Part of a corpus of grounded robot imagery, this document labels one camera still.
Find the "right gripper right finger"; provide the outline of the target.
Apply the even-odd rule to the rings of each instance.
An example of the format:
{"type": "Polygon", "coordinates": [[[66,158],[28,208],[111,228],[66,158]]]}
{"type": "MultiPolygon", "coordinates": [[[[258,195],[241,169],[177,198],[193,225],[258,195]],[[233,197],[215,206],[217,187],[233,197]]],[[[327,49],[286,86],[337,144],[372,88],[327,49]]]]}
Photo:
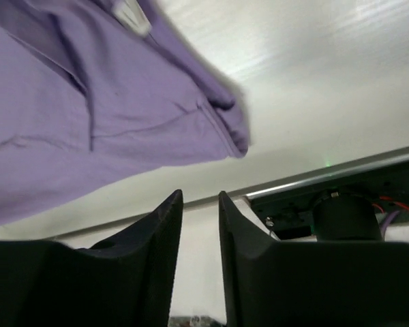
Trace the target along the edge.
{"type": "Polygon", "coordinates": [[[409,243],[278,241],[219,194],[228,326],[409,326],[409,243]]]}

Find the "lavender t shirt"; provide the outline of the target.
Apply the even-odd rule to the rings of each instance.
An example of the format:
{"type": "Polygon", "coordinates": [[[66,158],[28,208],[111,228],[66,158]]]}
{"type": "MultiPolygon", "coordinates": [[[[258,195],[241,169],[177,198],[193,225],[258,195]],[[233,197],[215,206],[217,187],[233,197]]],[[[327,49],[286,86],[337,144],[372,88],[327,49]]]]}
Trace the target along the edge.
{"type": "Polygon", "coordinates": [[[154,1],[0,1],[0,225],[248,146],[236,97],[154,1]]]}

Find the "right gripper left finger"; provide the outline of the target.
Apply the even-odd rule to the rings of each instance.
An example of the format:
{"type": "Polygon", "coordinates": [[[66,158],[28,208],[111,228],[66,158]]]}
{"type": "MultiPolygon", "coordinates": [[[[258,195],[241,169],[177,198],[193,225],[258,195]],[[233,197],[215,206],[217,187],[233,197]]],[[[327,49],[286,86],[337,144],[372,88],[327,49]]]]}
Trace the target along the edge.
{"type": "Polygon", "coordinates": [[[0,241],[0,326],[166,326],[183,194],[88,249],[0,241]]]}

